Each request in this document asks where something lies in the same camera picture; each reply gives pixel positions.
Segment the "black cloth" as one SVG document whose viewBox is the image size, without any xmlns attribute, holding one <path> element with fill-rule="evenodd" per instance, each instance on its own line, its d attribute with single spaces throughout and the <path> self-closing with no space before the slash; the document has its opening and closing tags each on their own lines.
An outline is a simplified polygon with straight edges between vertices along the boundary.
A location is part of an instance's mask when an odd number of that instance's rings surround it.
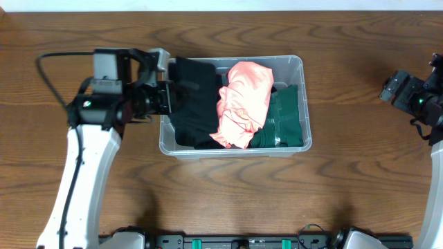
<svg viewBox="0 0 443 249">
<path fill-rule="evenodd" d="M 208 134 L 195 136 L 191 133 L 176 133 L 175 140 L 178 145 L 193 147 L 197 150 L 224 149 L 224 146 L 213 140 Z"/>
<path fill-rule="evenodd" d="M 170 79 L 177 83 L 184 94 L 182 105 L 169 115 L 175 134 L 210 136 L 217 132 L 219 119 L 216 106 L 222 81 L 217 76 L 215 66 L 177 57 L 176 62 L 170 65 Z"/>
</svg>

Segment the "pink cloth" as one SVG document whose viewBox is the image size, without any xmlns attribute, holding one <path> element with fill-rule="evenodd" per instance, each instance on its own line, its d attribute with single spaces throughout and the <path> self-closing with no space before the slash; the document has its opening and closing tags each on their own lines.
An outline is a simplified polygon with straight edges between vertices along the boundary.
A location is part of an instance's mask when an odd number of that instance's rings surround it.
<svg viewBox="0 0 443 249">
<path fill-rule="evenodd" d="M 219 90 L 216 110 L 219 126 L 210 137 L 224 146 L 245 149 L 263 128 L 274 83 L 273 70 L 255 62 L 238 62 Z"/>
</svg>

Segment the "dark green cloth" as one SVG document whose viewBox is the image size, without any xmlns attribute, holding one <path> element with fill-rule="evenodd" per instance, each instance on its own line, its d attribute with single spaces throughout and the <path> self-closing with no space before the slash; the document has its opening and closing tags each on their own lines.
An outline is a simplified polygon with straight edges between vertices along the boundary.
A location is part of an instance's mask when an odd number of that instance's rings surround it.
<svg viewBox="0 0 443 249">
<path fill-rule="evenodd" d="M 248 148 L 302 147 L 299 118 L 298 87 L 290 85 L 274 91 L 265 124 L 254 134 Z"/>
</svg>

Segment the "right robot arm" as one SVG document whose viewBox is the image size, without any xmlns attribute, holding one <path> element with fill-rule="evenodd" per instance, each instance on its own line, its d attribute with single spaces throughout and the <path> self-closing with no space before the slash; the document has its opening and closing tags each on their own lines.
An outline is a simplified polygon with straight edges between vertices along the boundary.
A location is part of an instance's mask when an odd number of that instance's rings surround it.
<svg viewBox="0 0 443 249">
<path fill-rule="evenodd" d="M 432 54 L 426 80 L 396 71 L 385 82 L 379 98 L 409 114 L 410 125 L 431 147 L 432 176 L 424 221 L 416 248 L 442 247 L 442 55 Z"/>
</svg>

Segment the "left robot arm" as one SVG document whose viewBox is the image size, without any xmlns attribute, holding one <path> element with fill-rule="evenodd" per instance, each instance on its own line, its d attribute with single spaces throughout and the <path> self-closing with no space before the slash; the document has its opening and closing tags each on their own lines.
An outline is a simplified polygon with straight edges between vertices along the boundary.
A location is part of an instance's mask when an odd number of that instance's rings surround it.
<svg viewBox="0 0 443 249">
<path fill-rule="evenodd" d="M 37 248 L 153 248 L 154 240 L 135 227 L 100 235 L 100 211 L 111 164 L 125 125 L 172 113 L 177 88 L 168 77 L 169 52 L 136 48 L 97 48 L 93 75 L 81 83 L 71 103 L 39 74 L 66 111 L 69 131 L 66 163 L 57 198 Z"/>
</svg>

